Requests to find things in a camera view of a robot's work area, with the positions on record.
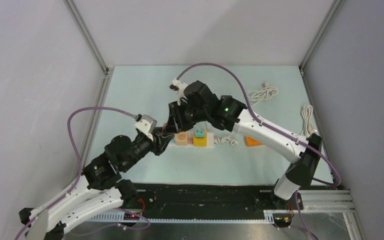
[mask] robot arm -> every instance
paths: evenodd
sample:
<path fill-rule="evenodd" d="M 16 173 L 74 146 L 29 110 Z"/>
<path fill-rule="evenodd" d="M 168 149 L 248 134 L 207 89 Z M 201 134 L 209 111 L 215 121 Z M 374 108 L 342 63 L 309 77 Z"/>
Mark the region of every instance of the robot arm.
<path fill-rule="evenodd" d="M 251 137 L 275 150 L 291 163 L 272 191 L 272 201 L 279 207 L 284 205 L 285 201 L 289 200 L 300 187 L 310 186 L 320 157 L 305 146 L 263 126 L 262 123 L 284 133 L 290 133 L 299 141 L 317 150 L 322 144 L 319 136 L 313 134 L 306 139 L 305 136 L 288 131 L 256 114 L 261 120 L 261 123 L 258 123 L 245 104 L 232 96 L 224 95 L 219 99 L 207 85 L 200 81 L 186 85 L 175 79 L 170 88 L 177 91 L 178 101 L 169 104 L 166 132 L 188 131 L 196 123 L 208 121 L 219 130 Z"/>
<path fill-rule="evenodd" d="M 177 91 L 178 99 L 168 104 L 169 117 L 163 127 L 156 127 L 157 121 L 152 117 L 140 115 L 135 124 L 137 136 L 134 141 L 123 135 L 114 137 L 105 146 L 105 151 L 83 168 L 78 185 L 71 193 L 67 193 L 67 190 L 73 183 L 41 207 L 24 208 L 19 212 L 21 222 L 27 224 L 46 208 L 49 211 L 47 236 L 49 239 L 62 239 L 64 234 L 97 214 L 120 206 L 132 207 L 138 198 L 137 191 L 131 181 L 121 180 L 120 172 L 127 172 L 149 152 L 159 156 L 174 134 L 188 131 L 203 121 L 208 121 L 219 130 L 260 141 L 290 162 L 289 168 L 271 192 L 271 200 L 279 208 L 284 208 L 296 190 L 311 184 L 319 156 L 282 134 L 258 124 L 245 104 L 231 96 L 224 95 L 219 99 L 200 81 L 188 85 L 174 80 L 170 88 Z M 319 136 L 313 134 L 305 139 L 304 136 L 256 116 L 262 123 L 290 133 L 311 147 L 320 149 L 322 139 Z M 52 205 L 59 198 L 63 199 Z"/>
<path fill-rule="evenodd" d="M 47 238 L 62 239 L 80 223 L 91 217 L 117 207 L 130 208 L 138 199 L 135 186 L 130 180 L 121 180 L 120 172 L 127 172 L 147 153 L 162 154 L 173 134 L 162 134 L 162 127 L 148 115 L 140 115 L 135 124 L 136 138 L 120 135 L 114 137 L 105 151 L 82 170 L 80 179 L 72 192 L 68 189 L 74 182 L 53 199 L 37 208 L 24 208 L 18 214 L 23 224 L 48 209 Z"/>

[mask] white wall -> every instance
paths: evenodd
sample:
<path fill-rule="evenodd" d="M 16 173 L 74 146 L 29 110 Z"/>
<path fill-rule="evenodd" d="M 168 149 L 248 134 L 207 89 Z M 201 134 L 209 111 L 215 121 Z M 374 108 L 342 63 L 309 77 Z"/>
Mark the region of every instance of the white wall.
<path fill-rule="evenodd" d="M 0 240 L 70 182 L 67 118 L 94 104 L 102 77 L 62 0 L 0 0 Z M 89 117 L 74 119 L 79 145 Z"/>
<path fill-rule="evenodd" d="M 108 65 L 299 65 L 333 0 L 76 0 Z"/>
<path fill-rule="evenodd" d="M 367 237 L 384 239 L 384 1 L 346 1 L 305 75 Z"/>

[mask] orange object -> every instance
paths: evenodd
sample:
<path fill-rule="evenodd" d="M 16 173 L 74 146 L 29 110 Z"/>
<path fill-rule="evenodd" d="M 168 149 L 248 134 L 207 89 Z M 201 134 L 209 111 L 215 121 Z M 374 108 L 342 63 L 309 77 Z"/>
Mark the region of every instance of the orange object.
<path fill-rule="evenodd" d="M 263 145 L 261 142 L 253 139 L 253 138 L 250 138 L 249 136 L 246 136 L 245 137 L 245 145 L 247 147 L 255 147 L 255 146 L 261 146 Z"/>

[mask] purple cable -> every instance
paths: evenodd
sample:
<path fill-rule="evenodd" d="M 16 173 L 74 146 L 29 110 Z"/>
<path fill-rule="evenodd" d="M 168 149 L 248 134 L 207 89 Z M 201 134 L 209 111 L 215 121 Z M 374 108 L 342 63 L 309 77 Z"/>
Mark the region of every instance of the purple cable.
<path fill-rule="evenodd" d="M 280 230 L 283 230 L 283 229 L 298 229 L 298 230 L 301 230 L 303 232 L 307 232 L 307 230 L 305 228 L 303 228 L 302 226 L 278 227 L 278 225 L 276 223 L 273 223 L 273 226 L 275 228 L 279 228 Z M 315 240 L 319 240 L 319 238 L 317 238 L 317 236 L 314 233 L 310 232 L 310 235 L 313 236 L 315 238 Z"/>
<path fill-rule="evenodd" d="M 334 172 L 335 176 L 336 176 L 336 183 L 329 183 L 329 182 L 326 182 L 326 181 L 323 181 L 323 180 L 320 180 L 318 178 L 313 178 L 314 181 L 317 181 L 319 183 L 322 183 L 322 184 L 326 184 L 326 185 L 329 185 L 329 186 L 333 186 L 333 187 L 336 187 L 336 186 L 339 186 L 342 182 L 342 179 L 341 179 L 341 176 L 340 174 L 338 173 L 338 170 L 335 168 L 335 166 L 331 163 L 331 161 L 329 161 L 329 159 L 324 156 L 320 151 L 318 151 L 317 149 L 315 149 L 314 147 L 308 145 L 307 143 L 305 142 L 302 142 L 300 140 L 298 140 L 297 138 L 295 138 L 294 136 L 291 136 L 289 134 L 287 134 L 286 132 L 283 132 L 282 130 L 280 129 L 277 129 L 276 127 L 274 126 L 271 126 L 265 122 L 261 122 L 261 120 L 256 116 L 256 114 L 254 113 L 252 107 L 251 107 L 251 103 L 250 103 L 250 100 L 248 99 L 247 97 L 247 92 L 245 91 L 245 88 L 244 86 L 242 85 L 241 81 L 239 80 L 239 78 L 232 72 L 230 71 L 229 69 L 225 68 L 224 66 L 222 65 L 219 65 L 219 64 L 216 64 L 216 63 L 211 63 L 211 62 L 201 62 L 201 63 L 197 63 L 197 64 L 193 64 L 191 66 L 189 66 L 188 68 L 186 68 L 185 70 L 183 70 L 179 76 L 177 77 L 177 80 L 180 80 L 180 78 L 187 72 L 189 71 L 190 69 L 192 68 L 195 68 L 195 67 L 198 67 L 198 66 L 213 66 L 213 67 L 217 67 L 217 68 L 220 68 L 220 69 L 223 69 L 224 71 L 228 72 L 237 82 L 237 84 L 239 84 L 239 87 L 240 89 L 242 90 L 242 94 L 243 96 L 245 97 L 245 101 L 246 101 L 246 105 L 248 106 L 248 111 L 249 113 L 251 114 L 251 116 L 259 123 L 261 124 L 262 126 L 265 126 L 269 129 L 271 129 L 272 131 L 278 133 L 278 134 L 281 134 L 282 136 L 285 136 L 286 138 L 289 138 L 290 140 L 294 141 L 295 143 L 298 143 L 298 144 L 301 144 L 302 146 L 310 149 L 311 151 L 315 152 L 317 155 L 319 155 L 326 163 L 327 165 L 329 165 L 329 167 L 332 169 L 332 171 Z"/>
<path fill-rule="evenodd" d="M 119 112 L 119 113 L 122 113 L 124 115 L 127 115 L 133 119 L 138 119 L 138 116 L 137 115 L 134 115 L 134 114 L 131 114 L 130 112 L 127 112 L 127 111 L 123 111 L 123 110 L 120 110 L 120 109 L 117 109 L 117 108 L 114 108 L 114 107 L 106 107 L 106 106 L 89 106 L 89 107 L 84 107 L 84 108 L 80 108 L 76 111 L 74 111 L 69 117 L 68 117 L 68 121 L 67 121 L 67 129 L 68 129 L 68 136 L 70 138 L 70 142 L 71 142 L 71 145 L 74 149 L 74 153 L 75 153 L 75 156 L 77 158 L 77 164 L 78 164 L 78 172 L 77 172 L 77 176 L 75 178 L 75 181 L 74 181 L 74 184 L 68 189 L 67 193 L 70 194 L 73 189 L 77 186 L 77 183 L 79 182 L 80 180 L 80 177 L 82 175 L 82 158 L 80 157 L 80 153 L 79 153 L 79 150 L 77 149 L 77 146 L 76 146 L 76 143 L 74 142 L 74 138 L 73 138 L 73 133 L 72 133 L 72 127 L 71 127 L 71 121 L 73 119 L 73 117 L 80 113 L 80 112 L 83 112 L 83 111 L 89 111 L 89 110 L 109 110 L 109 111 L 115 111 L 115 112 Z M 45 209 L 46 210 L 49 210 L 50 208 L 52 208 L 53 206 L 55 206 L 56 204 L 58 204 L 59 202 L 61 202 L 61 200 L 63 200 L 64 198 L 66 197 L 65 194 L 63 194 L 62 196 L 60 196 L 58 199 L 56 199 L 54 202 L 52 202 L 51 204 L 49 204 L 49 206 L 47 206 Z M 20 236 L 23 234 L 23 232 L 36 220 L 36 217 L 33 217 L 30 221 L 28 221 L 28 223 L 26 225 L 24 225 L 21 230 L 17 233 L 17 235 L 15 236 L 14 240 L 18 240 L 20 238 Z"/>
<path fill-rule="evenodd" d="M 301 222 L 302 222 L 302 225 L 304 225 L 305 227 L 305 230 L 307 231 L 308 234 L 310 234 L 311 238 L 314 239 L 314 240 L 319 240 L 316 235 L 314 235 L 310 229 L 309 229 L 309 226 L 307 226 L 307 223 L 306 221 L 304 220 L 304 217 L 303 217 L 303 214 L 301 213 L 301 210 L 300 210 L 300 205 L 298 204 L 298 190 L 295 191 L 295 203 L 296 203 L 296 208 L 298 209 L 298 214 L 299 214 L 299 217 L 301 218 Z"/>
<path fill-rule="evenodd" d="M 115 209 L 123 211 L 123 212 L 131 214 L 131 215 L 136 215 L 139 218 L 145 220 L 146 223 L 147 223 L 146 226 L 142 226 L 142 227 L 132 227 L 132 226 L 126 226 L 126 225 L 123 225 L 123 224 L 121 224 L 120 227 L 123 227 L 123 228 L 126 228 L 126 229 L 130 229 L 130 230 L 144 230 L 144 229 L 148 228 L 151 225 L 151 222 L 149 221 L 149 219 L 144 217 L 144 216 L 142 216 L 142 215 L 140 215 L 140 214 L 128 211 L 128 210 L 123 209 L 123 208 L 115 208 Z M 93 230 L 91 232 L 88 232 L 88 233 L 73 233 L 73 232 L 70 232 L 70 234 L 73 235 L 73 236 L 76 236 L 76 237 L 84 237 L 84 236 L 88 236 L 88 235 L 97 233 L 97 232 L 101 231 L 102 229 L 106 229 L 106 228 L 110 228 L 110 227 L 117 227 L 117 226 L 119 226 L 119 223 L 112 223 L 112 224 L 108 224 L 108 225 L 105 225 L 105 226 L 101 226 L 100 228 L 97 228 L 97 229 L 95 229 L 95 230 Z"/>

